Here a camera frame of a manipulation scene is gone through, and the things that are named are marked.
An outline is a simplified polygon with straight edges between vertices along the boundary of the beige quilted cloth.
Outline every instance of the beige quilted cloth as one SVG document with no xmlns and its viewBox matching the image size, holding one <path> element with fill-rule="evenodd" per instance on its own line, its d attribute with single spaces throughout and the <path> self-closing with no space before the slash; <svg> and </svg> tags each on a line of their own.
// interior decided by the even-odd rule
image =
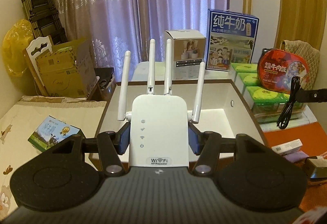
<svg viewBox="0 0 327 224">
<path fill-rule="evenodd" d="M 286 52 L 294 53 L 301 56 L 308 64 L 309 67 L 309 78 L 305 89 L 311 90 L 313 88 L 313 83 L 315 82 L 319 62 L 320 62 L 320 52 L 319 50 L 313 48 L 310 44 L 303 41 L 288 41 L 283 40 L 280 46 L 281 50 Z"/>
</svg>

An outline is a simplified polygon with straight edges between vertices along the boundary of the purple object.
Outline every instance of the purple object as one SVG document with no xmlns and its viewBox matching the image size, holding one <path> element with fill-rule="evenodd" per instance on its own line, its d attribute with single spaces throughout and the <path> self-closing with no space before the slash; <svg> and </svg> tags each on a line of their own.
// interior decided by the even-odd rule
<svg viewBox="0 0 327 224">
<path fill-rule="evenodd" d="M 305 154 L 303 151 L 298 151 L 291 154 L 287 154 L 283 157 L 286 158 L 289 162 L 294 163 L 303 160 L 305 158 L 308 158 L 309 155 Z"/>
</svg>

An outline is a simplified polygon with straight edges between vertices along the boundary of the yellow plastic bag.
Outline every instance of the yellow plastic bag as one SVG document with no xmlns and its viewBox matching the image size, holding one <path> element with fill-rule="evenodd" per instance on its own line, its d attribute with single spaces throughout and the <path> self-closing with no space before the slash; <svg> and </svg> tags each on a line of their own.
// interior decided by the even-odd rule
<svg viewBox="0 0 327 224">
<path fill-rule="evenodd" d="M 19 20 L 4 36 L 2 42 L 2 59 L 7 73 L 21 77 L 27 69 L 22 50 L 34 40 L 32 26 L 26 19 Z"/>
</svg>

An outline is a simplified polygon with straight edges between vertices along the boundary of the red food container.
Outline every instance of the red food container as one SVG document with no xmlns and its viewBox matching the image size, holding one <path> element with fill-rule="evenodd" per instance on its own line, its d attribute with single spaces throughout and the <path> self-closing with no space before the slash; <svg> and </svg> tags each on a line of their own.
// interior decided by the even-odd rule
<svg viewBox="0 0 327 224">
<path fill-rule="evenodd" d="M 268 90 L 290 94 L 292 77 L 301 77 L 301 87 L 308 81 L 309 68 L 305 60 L 279 49 L 266 51 L 258 63 L 258 77 Z"/>
</svg>

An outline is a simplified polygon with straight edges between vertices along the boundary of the black cable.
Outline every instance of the black cable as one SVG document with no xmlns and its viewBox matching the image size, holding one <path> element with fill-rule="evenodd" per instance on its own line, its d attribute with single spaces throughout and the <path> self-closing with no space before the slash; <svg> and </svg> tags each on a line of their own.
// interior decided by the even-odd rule
<svg viewBox="0 0 327 224">
<path fill-rule="evenodd" d="M 291 119 L 293 105 L 296 102 L 295 95 L 300 90 L 300 88 L 300 77 L 292 77 L 291 93 L 289 95 L 289 100 L 285 104 L 284 109 L 277 120 L 277 126 L 280 129 L 285 129 Z"/>
</svg>

